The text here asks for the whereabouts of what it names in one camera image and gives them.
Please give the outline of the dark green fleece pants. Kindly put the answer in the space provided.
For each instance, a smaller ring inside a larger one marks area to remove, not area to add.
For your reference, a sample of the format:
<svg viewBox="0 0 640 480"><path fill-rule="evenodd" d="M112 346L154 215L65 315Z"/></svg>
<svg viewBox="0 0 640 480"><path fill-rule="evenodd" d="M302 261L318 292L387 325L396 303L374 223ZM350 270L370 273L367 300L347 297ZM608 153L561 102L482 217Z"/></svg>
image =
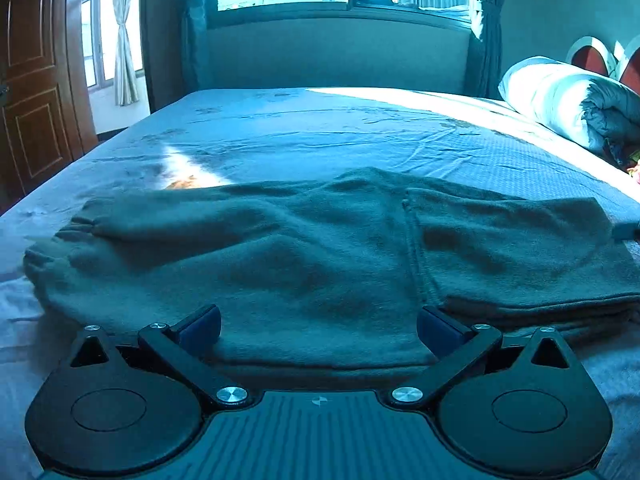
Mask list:
<svg viewBox="0 0 640 480"><path fill-rule="evenodd" d="M432 307L512 335L569 340L625 322L639 268L592 198L524 200L358 169L326 181L89 200L24 255L37 298L133 334L216 306L206 356L239 382L370 387L434 360Z"/></svg>

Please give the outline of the light blue floral bed sheet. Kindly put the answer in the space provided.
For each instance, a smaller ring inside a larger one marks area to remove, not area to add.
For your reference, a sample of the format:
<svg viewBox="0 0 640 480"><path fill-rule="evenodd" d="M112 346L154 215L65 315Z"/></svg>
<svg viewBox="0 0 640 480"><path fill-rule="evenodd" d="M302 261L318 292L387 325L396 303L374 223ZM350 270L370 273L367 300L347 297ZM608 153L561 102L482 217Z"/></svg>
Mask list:
<svg viewBox="0 0 640 480"><path fill-rule="evenodd" d="M94 196L329 179L359 167L530 200L593 197L616 223L639 219L631 177L505 102L397 89L192 93L73 162L1 218L2 477L38 477L24 415L74 333L44 315L24 277L33 240L53 235Z"/></svg>

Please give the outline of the white sheer curtain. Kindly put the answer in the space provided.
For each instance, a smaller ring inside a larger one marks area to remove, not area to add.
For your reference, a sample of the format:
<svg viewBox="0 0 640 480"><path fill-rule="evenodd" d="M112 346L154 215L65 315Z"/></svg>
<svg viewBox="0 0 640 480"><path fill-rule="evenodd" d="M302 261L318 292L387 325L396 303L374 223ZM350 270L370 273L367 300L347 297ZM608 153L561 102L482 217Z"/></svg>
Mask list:
<svg viewBox="0 0 640 480"><path fill-rule="evenodd" d="M139 101L137 74L134 69L127 29L131 0L112 1L117 25L114 73L115 104L124 107Z"/></svg>

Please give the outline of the brown wooden panel door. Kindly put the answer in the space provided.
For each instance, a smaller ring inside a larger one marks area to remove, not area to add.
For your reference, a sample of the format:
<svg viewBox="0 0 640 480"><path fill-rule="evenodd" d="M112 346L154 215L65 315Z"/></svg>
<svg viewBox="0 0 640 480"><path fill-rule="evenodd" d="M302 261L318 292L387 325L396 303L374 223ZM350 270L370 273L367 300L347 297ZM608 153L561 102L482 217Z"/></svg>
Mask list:
<svg viewBox="0 0 640 480"><path fill-rule="evenodd" d="M81 0L1 0L1 207L98 144Z"/></svg>

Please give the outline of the rolled white blue quilt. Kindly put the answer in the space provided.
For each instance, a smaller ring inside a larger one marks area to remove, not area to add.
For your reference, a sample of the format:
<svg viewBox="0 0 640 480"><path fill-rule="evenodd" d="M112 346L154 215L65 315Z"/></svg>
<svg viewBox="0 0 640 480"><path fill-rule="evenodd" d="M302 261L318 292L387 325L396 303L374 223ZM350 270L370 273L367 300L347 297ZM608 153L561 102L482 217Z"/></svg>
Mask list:
<svg viewBox="0 0 640 480"><path fill-rule="evenodd" d="M639 95L614 79L533 56L512 65L498 91L521 115L593 154L639 143Z"/></svg>

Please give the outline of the dark teal right curtain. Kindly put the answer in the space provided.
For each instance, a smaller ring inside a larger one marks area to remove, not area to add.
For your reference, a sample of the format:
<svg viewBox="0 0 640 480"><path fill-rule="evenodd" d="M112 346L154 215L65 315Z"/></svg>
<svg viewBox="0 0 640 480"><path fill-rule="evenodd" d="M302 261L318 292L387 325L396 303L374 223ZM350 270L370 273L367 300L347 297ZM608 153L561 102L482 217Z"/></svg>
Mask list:
<svg viewBox="0 0 640 480"><path fill-rule="evenodd" d="M469 0L471 36L464 78L468 96L498 96L502 55L501 11L506 0Z"/></svg>

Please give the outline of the dark teal curtain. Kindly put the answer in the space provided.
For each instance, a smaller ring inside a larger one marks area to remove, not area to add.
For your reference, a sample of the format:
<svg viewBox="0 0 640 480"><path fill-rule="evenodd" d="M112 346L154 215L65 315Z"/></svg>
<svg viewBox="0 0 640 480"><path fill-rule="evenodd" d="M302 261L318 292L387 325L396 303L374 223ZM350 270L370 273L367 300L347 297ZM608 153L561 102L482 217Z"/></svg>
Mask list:
<svg viewBox="0 0 640 480"><path fill-rule="evenodd" d="M464 78L468 96L498 96L502 55L501 11L506 0L469 0L471 36Z"/></svg>
<svg viewBox="0 0 640 480"><path fill-rule="evenodd" d="M184 88L203 90L209 75L207 0L178 0L180 61Z"/></svg>

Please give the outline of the red white headboard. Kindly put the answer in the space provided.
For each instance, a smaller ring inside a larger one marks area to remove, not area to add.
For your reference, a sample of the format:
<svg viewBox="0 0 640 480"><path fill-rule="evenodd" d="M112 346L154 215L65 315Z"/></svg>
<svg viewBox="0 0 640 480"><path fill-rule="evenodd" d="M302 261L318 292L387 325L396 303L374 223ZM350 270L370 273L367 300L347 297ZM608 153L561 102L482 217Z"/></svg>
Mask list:
<svg viewBox="0 0 640 480"><path fill-rule="evenodd" d="M583 36L570 46L565 62L607 76L638 93L639 46L639 36L632 38L626 47L616 42L613 50L596 37Z"/></svg>

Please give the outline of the dark teal left curtain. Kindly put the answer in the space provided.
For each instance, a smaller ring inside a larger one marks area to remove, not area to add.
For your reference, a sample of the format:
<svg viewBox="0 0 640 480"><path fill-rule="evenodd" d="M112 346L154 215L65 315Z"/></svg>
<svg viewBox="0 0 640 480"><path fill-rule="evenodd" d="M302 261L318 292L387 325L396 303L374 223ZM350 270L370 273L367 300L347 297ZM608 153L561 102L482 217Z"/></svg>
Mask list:
<svg viewBox="0 0 640 480"><path fill-rule="evenodd" d="M184 88L203 90L209 75L207 0L178 0L180 61Z"/></svg>

